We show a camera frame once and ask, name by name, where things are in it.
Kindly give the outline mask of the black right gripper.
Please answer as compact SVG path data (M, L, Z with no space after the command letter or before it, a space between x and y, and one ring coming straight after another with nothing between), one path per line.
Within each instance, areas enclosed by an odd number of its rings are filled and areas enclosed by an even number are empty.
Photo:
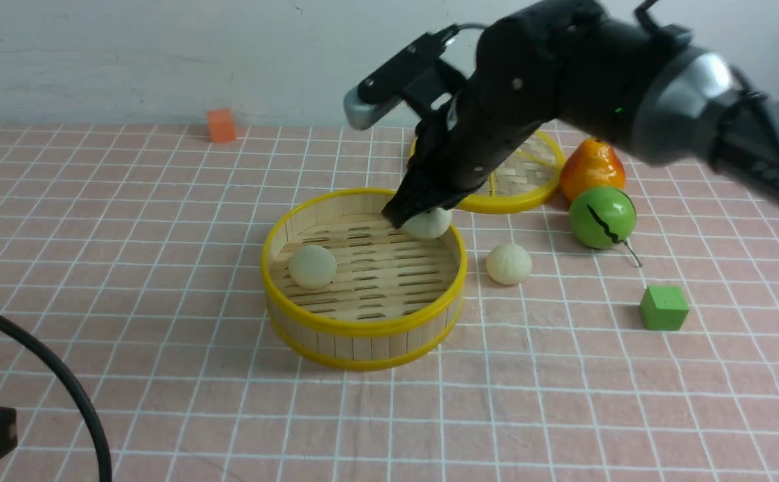
M407 174L381 214L399 228L475 192L542 123L580 126L591 107L580 64L604 25L596 1L540 1L498 19L478 40L475 70L424 119Z

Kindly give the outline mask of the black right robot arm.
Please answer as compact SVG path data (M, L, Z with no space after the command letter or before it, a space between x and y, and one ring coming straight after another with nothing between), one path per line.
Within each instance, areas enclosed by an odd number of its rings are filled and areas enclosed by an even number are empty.
M540 1L488 25L472 76L417 135L386 220L451 210L553 120L652 167L704 161L779 204L779 102L651 5L630 24L596 1Z

